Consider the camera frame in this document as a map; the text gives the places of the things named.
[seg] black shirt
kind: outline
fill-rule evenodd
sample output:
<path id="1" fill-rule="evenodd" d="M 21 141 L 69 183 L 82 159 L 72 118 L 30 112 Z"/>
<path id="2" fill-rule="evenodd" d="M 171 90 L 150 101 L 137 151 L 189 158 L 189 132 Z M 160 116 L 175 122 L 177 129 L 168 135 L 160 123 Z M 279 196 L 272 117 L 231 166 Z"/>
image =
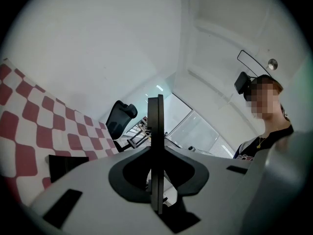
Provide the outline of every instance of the black shirt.
<path id="1" fill-rule="evenodd" d="M 240 154 L 240 146 L 237 149 L 235 155 L 233 158 L 235 159 L 242 159 L 242 160 L 253 160 L 255 154 L 263 149 L 270 149 L 272 145 L 278 141 L 279 139 L 290 135 L 293 133 L 293 128 L 290 125 L 288 128 L 274 131 L 269 134 L 269 136 L 266 139 L 257 137 L 247 148 L 245 148 Z"/>

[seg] white surface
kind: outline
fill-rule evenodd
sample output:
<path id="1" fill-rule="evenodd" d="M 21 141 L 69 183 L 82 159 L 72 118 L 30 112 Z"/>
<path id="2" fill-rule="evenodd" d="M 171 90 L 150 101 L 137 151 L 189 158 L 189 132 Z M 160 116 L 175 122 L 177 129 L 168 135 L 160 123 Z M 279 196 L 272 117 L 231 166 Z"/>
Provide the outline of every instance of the white surface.
<path id="1" fill-rule="evenodd" d="M 237 150 L 241 143 L 257 136 L 231 105 L 219 108 L 218 103 L 215 103 L 219 96 L 193 76 L 180 77 L 174 93 L 191 105 L 232 149 Z"/>
<path id="2" fill-rule="evenodd" d="M 163 196 L 168 198 L 167 202 L 169 202 L 171 205 L 177 202 L 177 190 L 173 186 L 166 190 Z"/>
<path id="3" fill-rule="evenodd" d="M 15 134 L 16 143 L 33 146 L 36 140 L 37 124 L 21 117 Z"/>
<path id="4" fill-rule="evenodd" d="M 180 0 L 31 0 L 1 49 L 44 89 L 99 119 L 177 68 Z"/>
<path id="5" fill-rule="evenodd" d="M 0 160 L 5 161 L 0 164 L 1 175 L 14 178 L 16 175 L 15 142 L 0 137 L 0 150 Z"/>
<path id="6" fill-rule="evenodd" d="M 172 235 L 173 232 L 156 216 L 151 205 L 132 203 L 123 199 L 112 189 L 108 177 L 103 177 L 109 173 L 113 164 L 140 150 L 141 148 L 118 153 L 115 156 L 78 166 L 39 195 L 31 209 L 39 216 L 44 215 L 68 188 L 72 188 L 84 194 L 62 226 L 64 233 L 93 235 L 99 234 L 99 231 L 105 231 L 106 234 L 116 235 L 130 233 L 131 229 L 131 234 Z M 245 198 L 242 198 L 242 192 L 236 190 L 240 190 L 238 183 L 244 179 L 243 175 L 225 170 L 225 168 L 229 165 L 248 168 L 251 163 L 236 159 L 224 161 L 221 158 L 195 154 L 182 149 L 173 148 L 173 150 L 202 163 L 210 170 L 210 178 L 201 191 L 195 196 L 183 198 L 187 211 L 195 213 L 201 222 L 180 234 L 207 234 L 209 230 L 212 234 L 221 235 L 230 234 L 234 230 L 239 233 L 245 210 L 255 191 L 251 190 L 248 193 L 245 191 L 247 194 Z M 254 182 L 255 184 L 252 185 L 249 182 L 250 186 L 252 189 L 257 189 L 259 179 L 256 178 Z M 242 183 L 244 184 L 242 188 L 245 188 L 246 182 L 242 181 Z M 238 205 L 230 204 L 236 196 L 240 196 L 236 199 L 240 208 Z M 225 226 L 225 223 L 231 222 L 233 226 Z"/>
<path id="7" fill-rule="evenodd" d="M 168 139 L 178 143 L 184 149 L 190 146 L 198 150 L 209 151 L 219 134 L 198 113 L 193 111 Z"/>
<path id="8" fill-rule="evenodd" d="M 263 67 L 270 58 L 276 59 L 278 69 L 268 71 L 286 87 L 307 56 L 308 46 L 278 0 L 182 0 L 182 9 L 188 16 L 181 26 L 184 45 L 174 93 L 237 150 L 264 131 L 262 121 L 253 118 L 234 88 L 239 73 L 247 70 L 237 60 L 240 51 Z"/>
<path id="9" fill-rule="evenodd" d="M 53 113 L 45 108 L 41 108 L 38 113 L 37 123 L 41 126 L 52 129 Z"/>
<path id="10" fill-rule="evenodd" d="M 41 175 L 36 176 L 20 176 L 16 179 L 16 185 L 19 192 L 23 192 L 20 195 L 21 201 L 24 205 L 30 206 L 33 200 L 38 196 L 38 192 L 43 192 L 43 184 L 38 184 L 38 181 L 42 179 Z"/>
<path id="11" fill-rule="evenodd" d="M 294 131 L 313 130 L 313 56 L 308 55 L 301 69 L 279 97 Z"/>
<path id="12" fill-rule="evenodd" d="M 309 51 L 298 25 L 279 0 L 200 0 L 197 16 L 239 36 L 227 34 L 263 67 L 269 59 L 276 59 L 278 69 L 268 71 L 284 87 Z"/>
<path id="13" fill-rule="evenodd" d="M 190 112 L 184 102 L 170 94 L 164 100 L 164 133 L 169 134 Z"/>

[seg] black office chair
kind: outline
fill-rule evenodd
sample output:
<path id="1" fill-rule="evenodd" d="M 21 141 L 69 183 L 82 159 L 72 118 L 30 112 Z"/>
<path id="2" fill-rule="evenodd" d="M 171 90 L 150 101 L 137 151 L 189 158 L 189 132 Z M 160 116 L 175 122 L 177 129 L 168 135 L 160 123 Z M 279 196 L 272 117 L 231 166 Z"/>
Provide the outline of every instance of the black office chair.
<path id="1" fill-rule="evenodd" d="M 137 114 L 138 111 L 134 105 L 127 105 L 122 101 L 116 101 L 106 123 L 111 138 L 113 140 L 120 138 L 127 124 L 135 118 Z M 119 152 L 124 151 L 118 142 L 113 142 Z"/>

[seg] ceiling light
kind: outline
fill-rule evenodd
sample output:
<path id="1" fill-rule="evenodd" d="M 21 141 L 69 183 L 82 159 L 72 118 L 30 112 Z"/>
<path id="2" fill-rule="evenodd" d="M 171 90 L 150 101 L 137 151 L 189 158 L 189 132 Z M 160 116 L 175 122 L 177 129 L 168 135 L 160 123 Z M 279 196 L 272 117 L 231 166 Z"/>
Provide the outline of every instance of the ceiling light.
<path id="1" fill-rule="evenodd" d="M 161 86 L 157 85 L 156 87 L 159 88 L 161 91 L 163 91 L 163 89 L 161 88 Z"/>
<path id="2" fill-rule="evenodd" d="M 233 157 L 233 154 L 231 154 L 231 152 L 225 147 L 225 145 L 222 145 L 222 147 L 225 149 L 225 151 L 227 151 L 227 153 L 228 153 L 231 157 Z"/>

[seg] white wall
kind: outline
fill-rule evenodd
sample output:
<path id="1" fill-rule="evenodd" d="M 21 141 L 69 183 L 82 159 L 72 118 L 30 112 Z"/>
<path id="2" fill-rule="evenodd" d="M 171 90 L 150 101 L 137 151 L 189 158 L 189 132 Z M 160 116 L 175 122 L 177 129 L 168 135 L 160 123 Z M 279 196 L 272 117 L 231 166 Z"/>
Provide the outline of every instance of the white wall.
<path id="1" fill-rule="evenodd" d="M 242 142 L 256 136 L 231 105 L 219 107 L 215 92 L 195 77 L 189 74 L 181 77 L 174 93 L 199 113 L 232 149 L 237 150 Z"/>
<path id="2" fill-rule="evenodd" d="M 171 74 L 171 72 L 173 72 L 171 69 L 159 72 L 158 75 L 155 75 L 151 79 L 144 81 L 135 90 L 131 91 L 128 95 L 121 99 L 121 101 L 125 104 L 133 104 L 138 111 L 137 117 L 128 123 L 124 133 L 128 132 L 144 116 L 148 115 L 147 102 L 149 97 L 157 97 L 158 94 L 162 94 L 163 98 L 166 99 L 172 93 L 174 88 L 175 73 Z M 106 114 L 100 118 L 101 122 L 107 122 L 112 106 L 110 107 L 109 111 L 107 111 Z"/>
<path id="3" fill-rule="evenodd" d="M 241 45 L 263 67 L 269 59 L 278 69 L 269 73 L 286 87 L 309 49 L 297 23 L 279 0 L 199 0 L 203 28 Z"/>
<path id="4" fill-rule="evenodd" d="M 32 0 L 1 49 L 31 79 L 95 119 L 177 68 L 180 0 Z"/>
<path id="5" fill-rule="evenodd" d="M 264 131 L 262 121 L 253 118 L 234 88 L 239 73 L 247 70 L 237 60 L 240 51 L 263 67 L 275 58 L 278 69 L 269 73 L 287 87 L 308 55 L 308 46 L 278 0 L 182 0 L 182 10 L 188 16 L 182 18 L 184 45 L 174 93 L 236 150 Z"/>
<path id="6" fill-rule="evenodd" d="M 295 131 L 313 131 L 313 56 L 308 55 L 280 95 Z"/>
<path id="7" fill-rule="evenodd" d="M 170 94 L 164 100 L 164 133 L 170 134 L 190 112 L 189 106 L 174 94 Z"/>

